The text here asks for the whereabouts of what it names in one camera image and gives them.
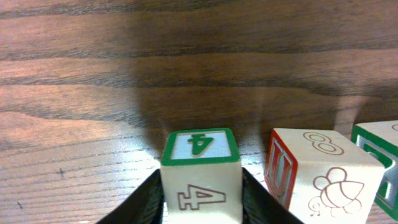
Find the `wooden 8 block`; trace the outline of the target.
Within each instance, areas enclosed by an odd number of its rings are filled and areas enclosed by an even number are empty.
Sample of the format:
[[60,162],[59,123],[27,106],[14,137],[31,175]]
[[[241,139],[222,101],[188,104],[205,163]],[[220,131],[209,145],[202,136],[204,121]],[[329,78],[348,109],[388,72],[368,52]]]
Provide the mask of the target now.
[[397,121],[355,124],[351,141],[383,164],[375,203],[397,220]]

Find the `yellow-edged wooden block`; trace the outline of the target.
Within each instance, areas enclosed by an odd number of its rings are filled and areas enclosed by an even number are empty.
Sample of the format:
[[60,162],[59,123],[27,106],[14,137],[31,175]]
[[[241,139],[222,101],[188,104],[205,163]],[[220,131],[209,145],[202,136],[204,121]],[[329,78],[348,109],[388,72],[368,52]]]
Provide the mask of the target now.
[[229,128],[170,133],[160,175],[170,223],[242,223],[243,171]]

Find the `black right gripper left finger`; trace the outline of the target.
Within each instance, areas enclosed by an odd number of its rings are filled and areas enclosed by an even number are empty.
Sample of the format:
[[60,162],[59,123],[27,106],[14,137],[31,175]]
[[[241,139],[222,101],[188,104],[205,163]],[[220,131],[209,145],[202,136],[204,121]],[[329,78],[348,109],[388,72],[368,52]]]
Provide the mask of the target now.
[[162,224],[164,191],[156,169],[125,201],[97,224]]

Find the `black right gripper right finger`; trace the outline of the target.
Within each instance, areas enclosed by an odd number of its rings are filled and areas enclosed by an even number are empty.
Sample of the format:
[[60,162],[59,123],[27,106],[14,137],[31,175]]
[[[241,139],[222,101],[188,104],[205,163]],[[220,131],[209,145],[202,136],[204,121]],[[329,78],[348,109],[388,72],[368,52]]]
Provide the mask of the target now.
[[303,224],[249,173],[243,172],[243,224]]

